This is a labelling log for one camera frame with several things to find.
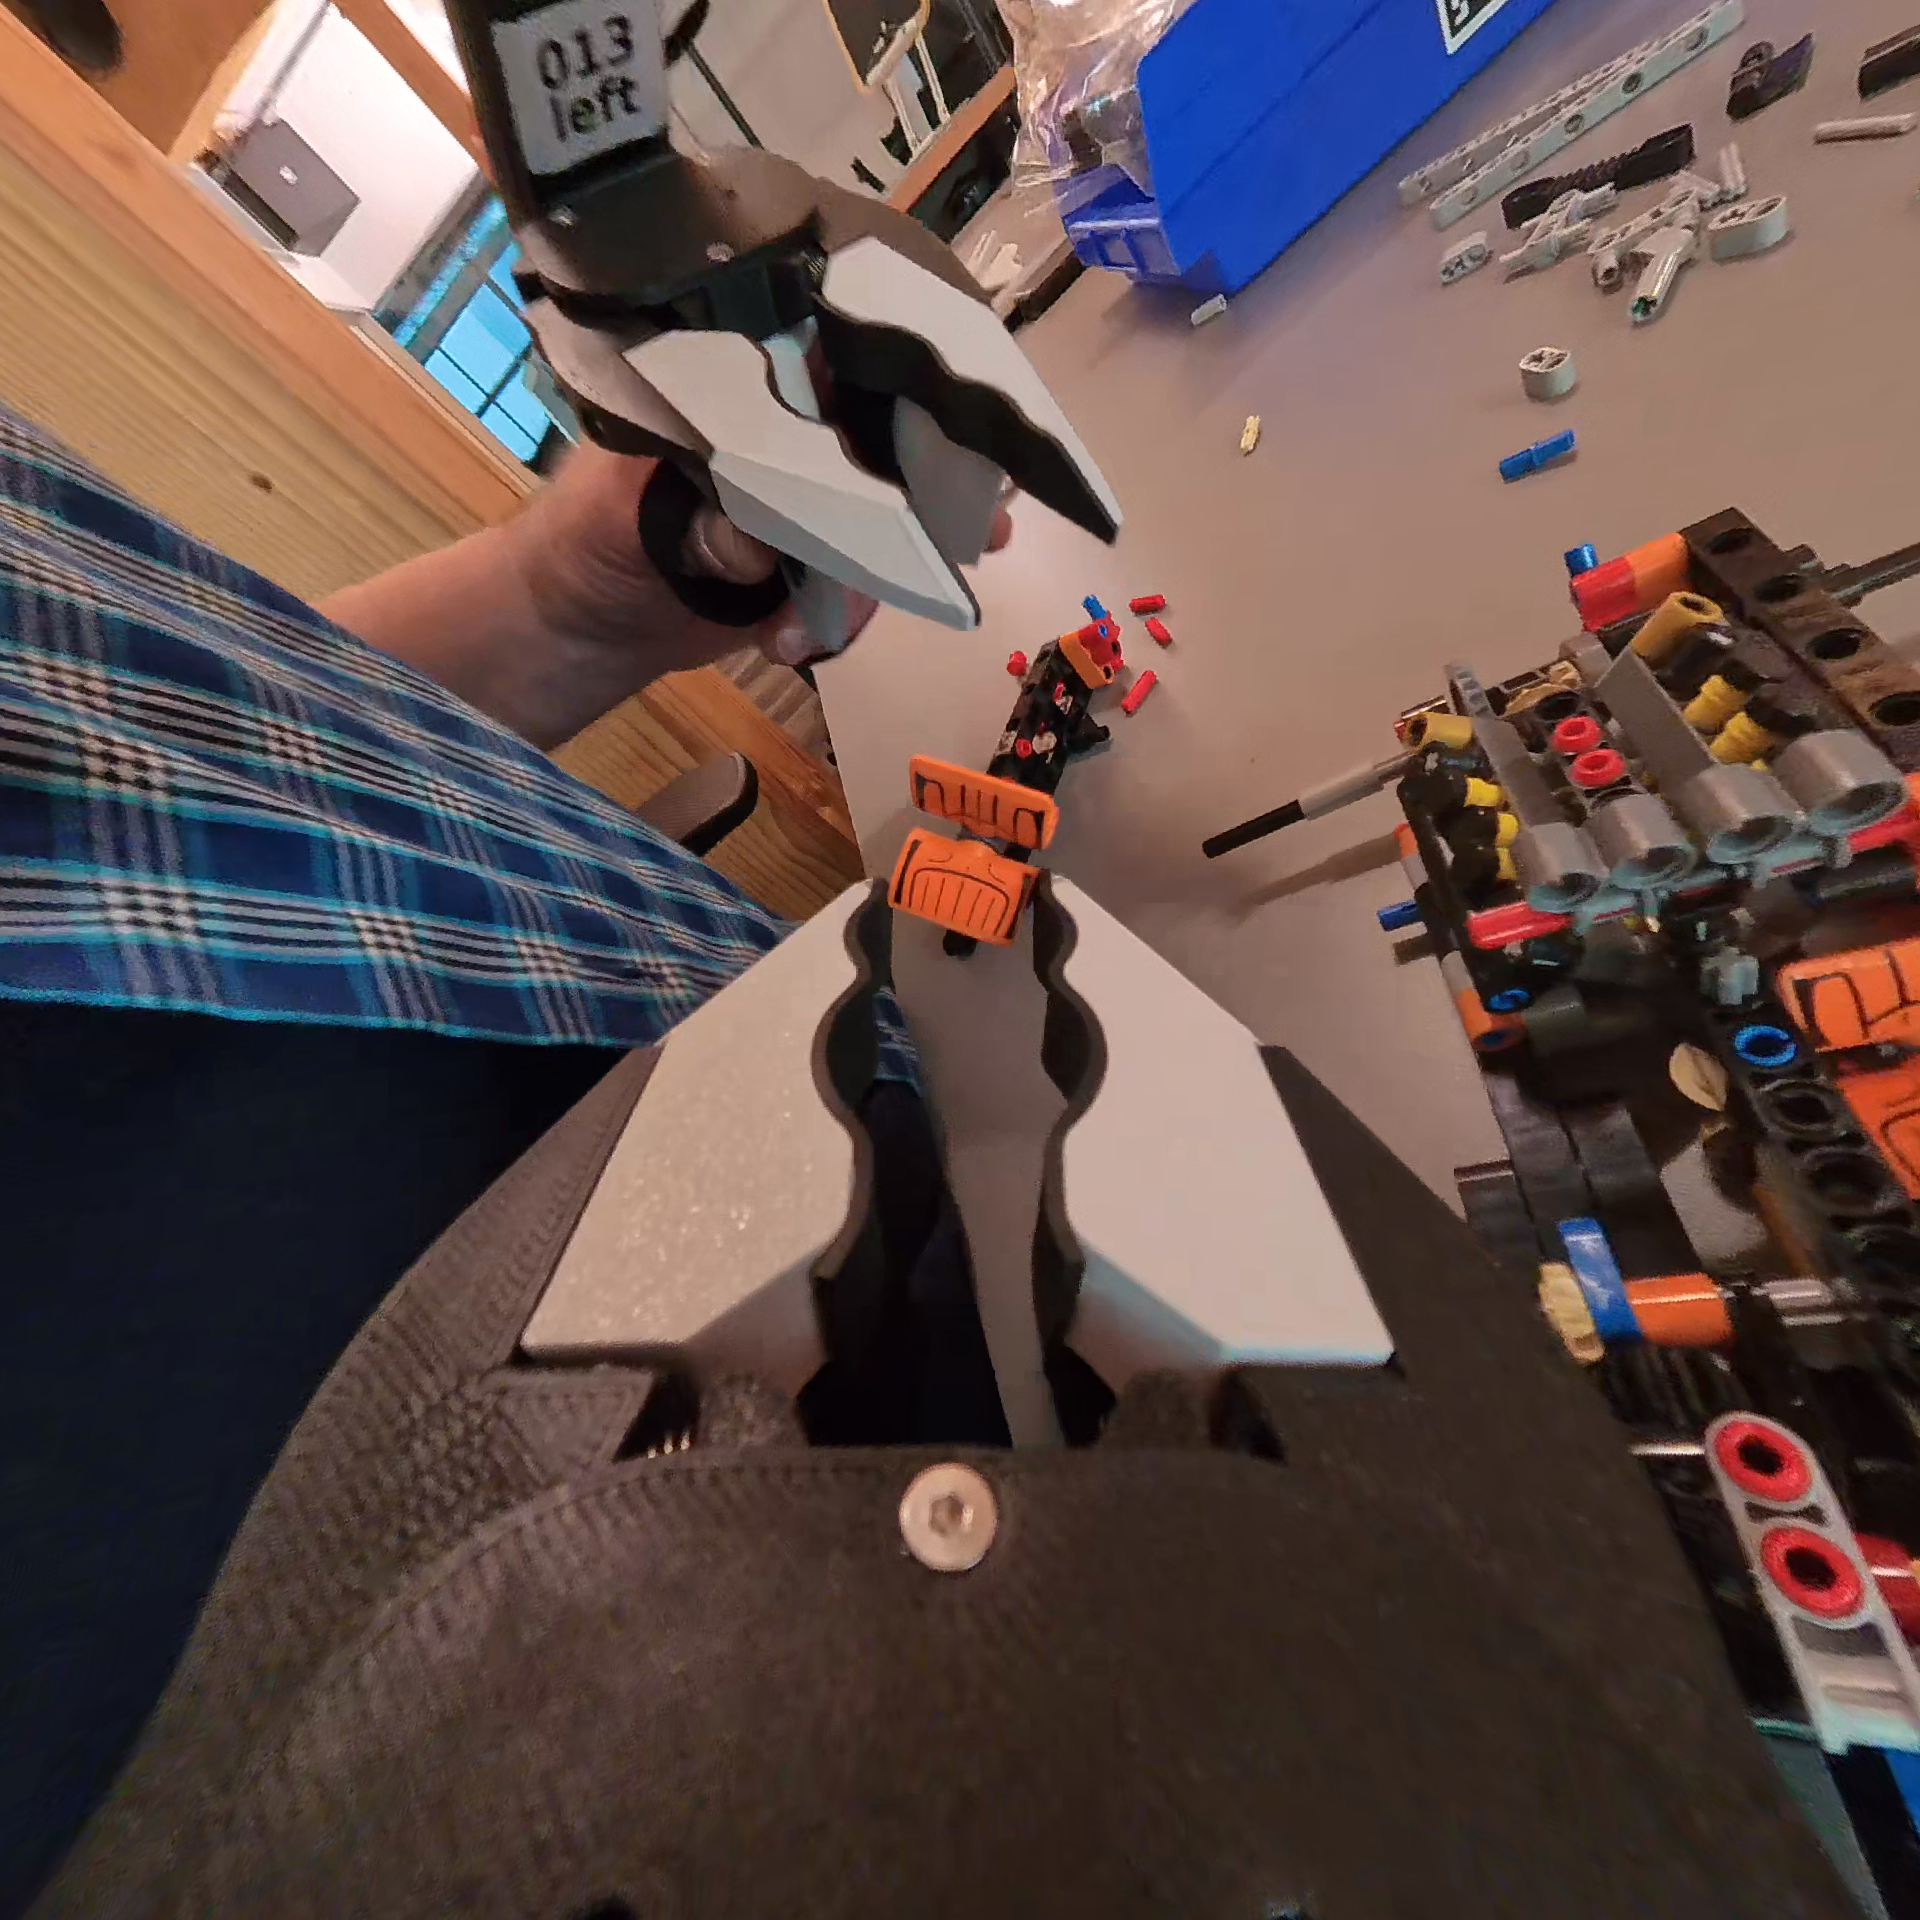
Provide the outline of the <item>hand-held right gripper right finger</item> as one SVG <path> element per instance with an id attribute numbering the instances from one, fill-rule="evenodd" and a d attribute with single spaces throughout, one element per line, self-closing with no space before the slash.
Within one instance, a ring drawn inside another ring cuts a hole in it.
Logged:
<path id="1" fill-rule="evenodd" d="M 1042 1148 L 1033 1313 L 1054 1420 L 1089 1444 L 1140 1376 L 1376 1369 L 1395 1341 L 1273 1052 L 1073 881 L 1032 902 Z"/>

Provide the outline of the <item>dark navy trousers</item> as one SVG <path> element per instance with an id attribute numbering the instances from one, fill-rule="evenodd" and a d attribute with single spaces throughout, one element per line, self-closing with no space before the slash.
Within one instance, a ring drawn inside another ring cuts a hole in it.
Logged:
<path id="1" fill-rule="evenodd" d="M 853 1316 L 534 1360 L 661 1048 L 5 1000 L 5 1916 L 1414 1913 L 1461 1843 L 1075 1728 L 1107 1485 L 1009 1443 L 932 1115 Z"/>

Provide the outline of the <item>black curved lego piece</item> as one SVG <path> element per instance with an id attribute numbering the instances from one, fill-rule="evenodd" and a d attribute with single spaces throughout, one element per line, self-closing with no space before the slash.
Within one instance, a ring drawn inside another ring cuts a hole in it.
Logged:
<path id="1" fill-rule="evenodd" d="M 1566 195 L 1592 195 L 1611 186 L 1616 192 L 1676 177 L 1691 164 L 1697 139 L 1691 124 L 1666 129 L 1638 146 L 1558 177 L 1544 177 L 1516 186 L 1502 200 L 1504 226 L 1518 232 L 1548 212 Z"/>

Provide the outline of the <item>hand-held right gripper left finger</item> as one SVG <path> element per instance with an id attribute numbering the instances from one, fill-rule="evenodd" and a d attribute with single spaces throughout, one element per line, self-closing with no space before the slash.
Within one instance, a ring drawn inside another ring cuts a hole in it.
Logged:
<path id="1" fill-rule="evenodd" d="M 889 1321 L 864 1109 L 892 986 L 876 883 L 829 900 L 650 1056 L 516 1356 L 801 1395 Z"/>

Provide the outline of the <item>long light grey lego beam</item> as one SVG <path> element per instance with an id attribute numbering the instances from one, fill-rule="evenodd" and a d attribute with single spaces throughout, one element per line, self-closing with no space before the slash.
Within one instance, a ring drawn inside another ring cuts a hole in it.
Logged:
<path id="1" fill-rule="evenodd" d="M 1744 3 L 1715 3 L 1658 38 L 1577 75 L 1538 104 L 1470 134 L 1398 180 L 1398 204 L 1444 232 L 1548 158 L 1593 133 L 1744 26 Z"/>

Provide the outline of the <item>small orange lego panel assembly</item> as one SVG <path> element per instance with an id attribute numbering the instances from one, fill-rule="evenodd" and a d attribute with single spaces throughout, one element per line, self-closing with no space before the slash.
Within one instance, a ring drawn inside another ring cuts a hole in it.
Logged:
<path id="1" fill-rule="evenodd" d="M 931 822 L 905 836 L 889 905 L 973 946 L 1013 944 L 1061 825 L 1056 798 L 928 755 L 909 758 L 907 794 Z"/>

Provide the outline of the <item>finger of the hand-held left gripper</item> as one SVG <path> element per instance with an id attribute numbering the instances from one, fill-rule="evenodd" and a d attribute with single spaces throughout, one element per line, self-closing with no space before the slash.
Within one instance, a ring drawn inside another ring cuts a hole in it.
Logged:
<path id="1" fill-rule="evenodd" d="M 818 402 L 853 467 L 928 505 L 905 477 L 896 411 L 917 404 L 940 437 L 1097 542 L 1118 539 L 1114 488 L 1009 328 L 960 285 L 880 235 L 824 248 Z"/>
<path id="2" fill-rule="evenodd" d="M 905 491 L 864 470 L 824 420 L 801 342 L 665 329 L 620 358 L 692 432 L 742 536 L 889 609 L 977 626 L 970 585 Z"/>

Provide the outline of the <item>pile of dark lego parts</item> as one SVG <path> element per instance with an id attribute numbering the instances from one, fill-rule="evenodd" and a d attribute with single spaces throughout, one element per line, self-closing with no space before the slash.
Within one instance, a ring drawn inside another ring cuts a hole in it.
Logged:
<path id="1" fill-rule="evenodd" d="M 1777 46 L 1770 38 L 1754 41 L 1739 57 L 1725 93 L 1725 116 L 1742 124 L 1758 112 L 1774 107 L 1801 89 L 1810 75 L 1818 37 Z M 1876 100 L 1918 77 L 1918 27 L 1909 27 L 1866 48 L 1856 68 L 1856 97 L 1860 104 Z"/>

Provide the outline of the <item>person's left hand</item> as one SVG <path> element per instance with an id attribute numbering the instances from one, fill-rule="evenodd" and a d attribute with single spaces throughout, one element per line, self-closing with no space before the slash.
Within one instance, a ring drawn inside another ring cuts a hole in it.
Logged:
<path id="1" fill-rule="evenodd" d="M 817 659 L 801 616 L 785 605 L 733 630 L 696 616 L 648 561 L 641 501 L 661 464 L 577 446 L 509 526 L 531 612 L 507 640 L 507 725 L 552 750 L 678 672 L 757 650 L 777 665 Z"/>

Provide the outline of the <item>clear plastic bags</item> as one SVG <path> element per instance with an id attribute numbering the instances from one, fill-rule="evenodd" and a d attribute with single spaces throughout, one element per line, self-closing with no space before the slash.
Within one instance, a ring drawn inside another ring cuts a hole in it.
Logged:
<path id="1" fill-rule="evenodd" d="M 1118 170 L 1147 189 L 1152 170 L 1139 66 L 1181 3 L 997 3 L 1013 43 L 1021 196 Z"/>

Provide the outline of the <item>blue plastic storage box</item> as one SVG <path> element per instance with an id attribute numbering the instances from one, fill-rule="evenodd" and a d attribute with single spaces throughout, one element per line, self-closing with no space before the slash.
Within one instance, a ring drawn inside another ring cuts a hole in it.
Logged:
<path id="1" fill-rule="evenodd" d="M 1235 297 L 1548 3 L 1197 3 L 1142 56 L 1146 180 L 1054 189 L 1089 269 Z"/>

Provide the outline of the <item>person's left forearm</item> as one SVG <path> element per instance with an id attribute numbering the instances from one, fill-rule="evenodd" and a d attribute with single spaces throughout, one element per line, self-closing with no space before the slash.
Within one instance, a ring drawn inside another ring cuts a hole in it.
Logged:
<path id="1" fill-rule="evenodd" d="M 513 526 L 488 528 L 336 590 L 316 611 L 505 730 L 554 750 L 585 721 L 568 650 L 539 611 Z"/>

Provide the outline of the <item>large lego car chassis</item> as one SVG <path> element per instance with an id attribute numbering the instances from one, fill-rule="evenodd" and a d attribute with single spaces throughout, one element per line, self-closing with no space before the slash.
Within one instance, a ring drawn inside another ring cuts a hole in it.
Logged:
<path id="1" fill-rule="evenodd" d="M 1457 1173 L 1637 1441 L 1752 1709 L 1916 1762 L 1916 668 L 1744 512 L 1569 561 L 1580 633 L 1448 668 L 1390 792 L 1504 1140 Z"/>

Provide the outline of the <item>scattered red lego pins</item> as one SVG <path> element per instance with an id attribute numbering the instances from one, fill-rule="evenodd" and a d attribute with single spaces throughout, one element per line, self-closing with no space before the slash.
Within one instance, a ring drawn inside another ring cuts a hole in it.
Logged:
<path id="1" fill-rule="evenodd" d="M 1014 650 L 1003 670 L 1020 683 L 1029 704 L 1042 714 L 1086 715 L 1097 700 L 1115 691 L 1118 709 L 1136 714 L 1158 686 L 1152 664 L 1130 665 L 1122 652 L 1122 622 L 1097 594 L 1084 597 L 1084 622 L 1035 650 Z"/>

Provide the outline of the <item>black lego beam assembly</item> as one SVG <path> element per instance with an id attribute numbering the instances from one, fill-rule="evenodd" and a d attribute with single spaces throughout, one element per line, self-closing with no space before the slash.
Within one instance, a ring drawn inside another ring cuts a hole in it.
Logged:
<path id="1" fill-rule="evenodd" d="M 990 757 L 992 777 L 1051 795 L 1068 765 L 1110 744 L 1109 692 L 1124 668 L 1120 624 L 1093 594 L 1084 611 L 1077 628 L 1009 654 L 1005 672 L 1017 694 Z"/>

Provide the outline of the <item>chair with wooden back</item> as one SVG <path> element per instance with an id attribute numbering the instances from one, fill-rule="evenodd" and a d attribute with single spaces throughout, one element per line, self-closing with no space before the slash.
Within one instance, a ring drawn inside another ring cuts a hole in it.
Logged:
<path id="1" fill-rule="evenodd" d="M 854 88 L 892 104 L 905 156 L 920 158 L 950 112 L 925 38 L 931 3 L 824 3 L 824 10 Z"/>

